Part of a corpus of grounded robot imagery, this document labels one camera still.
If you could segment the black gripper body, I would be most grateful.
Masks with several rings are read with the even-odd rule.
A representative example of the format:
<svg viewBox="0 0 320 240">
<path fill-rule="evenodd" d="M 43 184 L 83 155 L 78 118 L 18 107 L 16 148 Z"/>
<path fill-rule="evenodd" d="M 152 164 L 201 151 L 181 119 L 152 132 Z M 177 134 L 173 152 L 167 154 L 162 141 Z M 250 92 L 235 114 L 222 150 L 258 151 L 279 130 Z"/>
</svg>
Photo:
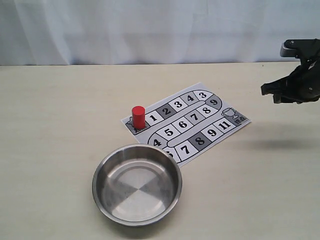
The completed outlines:
<svg viewBox="0 0 320 240">
<path fill-rule="evenodd" d="M 320 40 L 289 39 L 284 44 L 294 50 L 300 65 L 289 75 L 288 95 L 296 102 L 316 102 L 320 98 Z"/>
</svg>

